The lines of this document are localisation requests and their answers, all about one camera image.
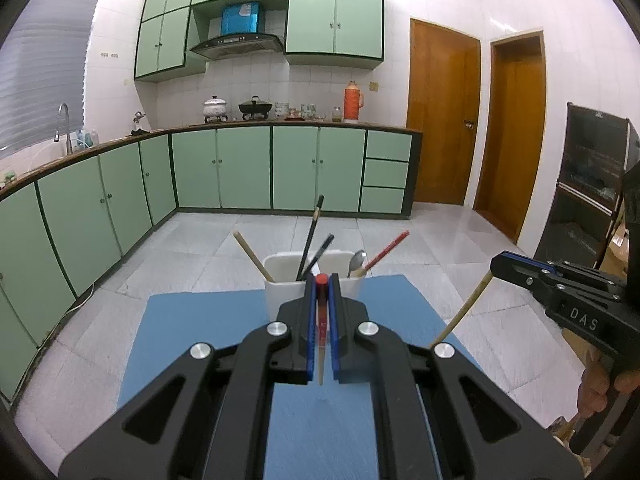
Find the silver screw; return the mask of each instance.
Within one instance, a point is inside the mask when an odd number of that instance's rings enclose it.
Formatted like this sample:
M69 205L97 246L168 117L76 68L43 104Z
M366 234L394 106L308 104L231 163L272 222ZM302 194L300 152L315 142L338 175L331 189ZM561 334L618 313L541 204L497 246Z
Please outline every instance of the silver screw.
M376 335L378 330L378 326L372 321L363 321L358 325L358 332L362 335Z
M436 355L441 359L449 359L456 353L455 348L453 348L449 343L438 343L433 351L436 352Z
M194 359L204 359L211 353L211 347L206 343L196 343L189 350Z
M286 323L283 323L281 321L274 321L273 323L269 323L267 325L267 332L269 332L273 336L283 335L288 329L289 327L286 325Z

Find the tile floor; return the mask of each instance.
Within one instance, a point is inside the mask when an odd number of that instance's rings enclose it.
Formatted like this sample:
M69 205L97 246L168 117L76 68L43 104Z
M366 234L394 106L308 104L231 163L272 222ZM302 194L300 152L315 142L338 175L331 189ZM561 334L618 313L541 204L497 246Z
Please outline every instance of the tile floor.
M180 291L262 288L231 235L242 232L260 258L301 250L310 219L176 214L154 232L75 313L28 384L15 421L57 471L64 456L113 413L146 300ZM322 218L317 246L377 253L402 229L412 234L373 275L404 274L449 320L501 250L520 252L468 208L417 203L411 220ZM526 291L494 279L455 334L485 373L546 426L575 414L582 365Z

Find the metal spoon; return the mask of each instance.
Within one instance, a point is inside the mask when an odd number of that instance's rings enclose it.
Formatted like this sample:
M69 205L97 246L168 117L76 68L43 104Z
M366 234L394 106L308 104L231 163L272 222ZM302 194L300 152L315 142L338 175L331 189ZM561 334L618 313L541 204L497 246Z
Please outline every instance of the metal spoon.
M362 266L366 257L367 253L364 251L364 249L360 249L351 257L351 260L349 260L349 272L347 273L347 278L351 276L351 273L354 270L359 269Z

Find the countertop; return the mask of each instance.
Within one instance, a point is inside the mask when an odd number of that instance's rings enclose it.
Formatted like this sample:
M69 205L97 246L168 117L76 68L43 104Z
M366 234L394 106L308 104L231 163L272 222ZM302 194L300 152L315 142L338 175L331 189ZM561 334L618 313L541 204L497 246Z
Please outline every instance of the countertop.
M229 121L226 123L208 123L208 124L188 124L187 126L176 126L175 128L163 128L159 130L151 130L148 134L142 134L138 136L127 136L121 139L108 140L102 142L97 146L82 150L82 152L73 153L71 155L62 156L56 160L52 160L47 164L43 164L33 170L22 174L17 180L0 189L0 200L13 194L14 192L28 186L31 182L35 182L39 178L42 178L50 173L53 173L62 168L66 168L71 164L80 162L91 156L99 155L109 150L114 150L126 144L132 142L138 142L139 140L151 139L165 134L172 134L177 132L193 132L197 130L210 130L214 128L238 128L241 126L327 126L331 128L367 128L370 130L380 130L382 132L396 132L421 135L420 130L414 130L411 128L399 128L397 126L387 126L385 124L375 123L334 123L329 121L281 121L281 120L266 120L266 121Z

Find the window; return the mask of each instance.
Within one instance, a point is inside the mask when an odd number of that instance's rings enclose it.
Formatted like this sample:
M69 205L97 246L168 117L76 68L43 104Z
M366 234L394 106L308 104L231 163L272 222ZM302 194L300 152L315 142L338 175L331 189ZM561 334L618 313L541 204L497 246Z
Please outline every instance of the window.
M0 48L0 158L52 139L62 102L71 130L82 128L84 66L97 1L31 0L18 17ZM65 128L64 117L60 126Z

